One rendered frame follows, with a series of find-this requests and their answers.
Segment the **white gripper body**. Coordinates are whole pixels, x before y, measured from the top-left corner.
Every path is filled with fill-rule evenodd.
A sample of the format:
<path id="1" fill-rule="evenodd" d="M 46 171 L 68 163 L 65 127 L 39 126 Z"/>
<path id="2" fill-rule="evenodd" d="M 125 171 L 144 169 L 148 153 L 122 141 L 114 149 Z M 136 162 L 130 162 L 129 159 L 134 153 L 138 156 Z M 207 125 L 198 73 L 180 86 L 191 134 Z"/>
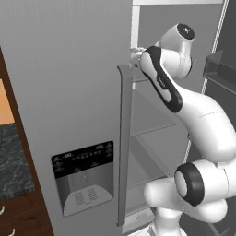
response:
<path id="1" fill-rule="evenodd" d="M 139 67 L 140 57 L 145 50 L 146 49 L 142 47 L 130 49 L 130 65 L 132 67 Z"/>

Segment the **grey fridge door with dispenser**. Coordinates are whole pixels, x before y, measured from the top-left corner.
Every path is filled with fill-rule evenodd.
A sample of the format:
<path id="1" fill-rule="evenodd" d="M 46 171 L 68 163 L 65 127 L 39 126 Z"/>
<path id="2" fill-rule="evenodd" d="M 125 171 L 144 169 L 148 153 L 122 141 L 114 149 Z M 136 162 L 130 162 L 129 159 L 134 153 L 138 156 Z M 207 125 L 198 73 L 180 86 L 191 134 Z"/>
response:
<path id="1" fill-rule="evenodd" d="M 132 0 L 0 0 L 0 48 L 54 236 L 122 236 L 119 200 L 68 218 L 52 156 L 120 144 Z"/>

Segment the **dark fridge door bin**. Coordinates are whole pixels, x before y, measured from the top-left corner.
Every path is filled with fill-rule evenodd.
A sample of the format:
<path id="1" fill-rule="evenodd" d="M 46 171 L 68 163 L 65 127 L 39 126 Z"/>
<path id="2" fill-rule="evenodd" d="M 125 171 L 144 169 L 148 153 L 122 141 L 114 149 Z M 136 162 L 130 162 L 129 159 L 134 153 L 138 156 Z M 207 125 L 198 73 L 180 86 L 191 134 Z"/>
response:
<path id="1" fill-rule="evenodd" d="M 236 95 L 236 69 L 221 62 L 223 52 L 218 51 L 206 58 L 203 77 Z"/>

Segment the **glass fridge shelf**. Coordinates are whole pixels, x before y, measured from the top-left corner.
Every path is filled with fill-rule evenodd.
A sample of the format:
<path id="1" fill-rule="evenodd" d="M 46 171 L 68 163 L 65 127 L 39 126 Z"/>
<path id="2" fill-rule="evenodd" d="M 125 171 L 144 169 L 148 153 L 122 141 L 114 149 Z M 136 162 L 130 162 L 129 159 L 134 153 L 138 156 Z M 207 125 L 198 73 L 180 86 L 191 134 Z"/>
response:
<path id="1" fill-rule="evenodd" d="M 171 125 L 131 138 L 130 150 L 149 180 L 172 177 L 183 163 L 187 148 L 187 131 Z"/>

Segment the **dark grey fridge door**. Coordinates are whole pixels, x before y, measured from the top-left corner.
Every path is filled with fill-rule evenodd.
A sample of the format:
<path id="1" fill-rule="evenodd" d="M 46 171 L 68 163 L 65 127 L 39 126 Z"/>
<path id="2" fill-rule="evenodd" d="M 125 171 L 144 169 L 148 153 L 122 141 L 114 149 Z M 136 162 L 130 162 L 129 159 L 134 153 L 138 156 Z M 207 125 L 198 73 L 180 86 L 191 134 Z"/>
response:
<path id="1" fill-rule="evenodd" d="M 236 0 L 227 1 L 213 53 L 222 51 L 221 62 L 236 69 Z M 207 79 L 205 93 L 222 106 L 236 130 L 236 95 L 209 79 Z M 204 236 L 236 236 L 236 196 L 228 198 L 227 203 L 227 216 L 219 223 L 206 224 L 203 227 Z"/>

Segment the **brown wooden cabinet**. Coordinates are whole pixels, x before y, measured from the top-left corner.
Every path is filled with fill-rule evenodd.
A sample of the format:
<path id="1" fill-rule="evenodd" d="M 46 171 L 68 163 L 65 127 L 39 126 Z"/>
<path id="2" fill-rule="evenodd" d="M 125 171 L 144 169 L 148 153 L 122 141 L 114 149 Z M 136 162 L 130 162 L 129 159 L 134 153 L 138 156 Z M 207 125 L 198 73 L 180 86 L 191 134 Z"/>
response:
<path id="1" fill-rule="evenodd" d="M 44 198 L 42 196 L 42 191 L 41 191 L 38 175 L 37 175 L 37 172 L 35 170 L 35 166 L 34 166 L 34 163 L 32 160 L 32 156 L 30 153 L 30 147 L 29 147 L 28 140 L 27 140 L 26 134 L 25 134 L 25 130 L 24 130 L 21 118 L 20 118 L 16 98 L 14 95 L 14 91 L 12 89 L 9 75 L 7 73 L 6 63 L 5 63 L 1 48 L 0 48 L 0 78 L 3 79 L 3 84 L 4 84 L 4 87 L 6 90 L 6 96 L 9 100 L 9 105 L 10 105 L 11 111 L 14 116 L 14 120 L 15 120 L 15 124 L 16 124 L 17 130 L 18 130 L 18 134 L 19 134 L 19 137 L 20 137 L 20 140 L 22 143 L 22 147 L 23 147 L 23 150 L 24 150 L 24 153 L 26 156 L 26 160 L 29 165 L 30 174 L 31 174 L 31 177 L 32 177 L 34 184 L 35 184 L 35 191 L 31 192 L 31 194 L 32 194 L 33 199 L 36 200 L 37 203 L 39 204 L 40 208 L 38 211 L 38 213 L 39 213 L 38 219 L 39 219 L 39 222 L 41 223 L 42 228 L 45 230 L 45 233 L 41 234 L 40 236 L 54 236 L 52 224 L 49 219 L 49 215 L 48 215 L 48 211 L 46 209 Z"/>

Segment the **brown wooden drawer front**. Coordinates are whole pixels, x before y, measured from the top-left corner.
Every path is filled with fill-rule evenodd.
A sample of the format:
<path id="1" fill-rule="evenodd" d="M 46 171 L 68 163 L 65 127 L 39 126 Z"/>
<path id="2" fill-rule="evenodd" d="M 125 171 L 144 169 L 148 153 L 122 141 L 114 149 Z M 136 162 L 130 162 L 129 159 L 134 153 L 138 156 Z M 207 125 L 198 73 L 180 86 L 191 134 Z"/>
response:
<path id="1" fill-rule="evenodd" d="M 53 236 L 50 220 L 45 217 L 0 219 L 0 236 L 8 236 L 12 229 L 16 230 L 15 236 Z"/>
<path id="2" fill-rule="evenodd" d="M 5 206 L 5 212 L 0 217 L 16 217 L 35 213 L 40 200 L 41 196 L 37 192 L 5 197 L 0 200 L 0 210 L 2 206 Z"/>

